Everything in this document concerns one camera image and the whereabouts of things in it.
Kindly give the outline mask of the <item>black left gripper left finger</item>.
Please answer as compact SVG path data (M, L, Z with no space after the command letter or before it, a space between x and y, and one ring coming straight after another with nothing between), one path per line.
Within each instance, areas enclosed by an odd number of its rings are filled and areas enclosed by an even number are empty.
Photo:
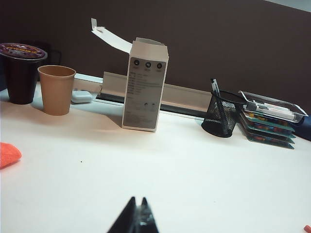
M107 232L132 233L134 228L134 218L136 214L136 209L137 209L136 199L135 197L131 197Z

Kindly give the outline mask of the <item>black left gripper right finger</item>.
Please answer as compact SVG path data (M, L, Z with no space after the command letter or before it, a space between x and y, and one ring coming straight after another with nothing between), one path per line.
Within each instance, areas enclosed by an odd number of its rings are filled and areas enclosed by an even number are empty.
M143 197L141 205L138 208L137 232L159 233L153 212L145 197Z

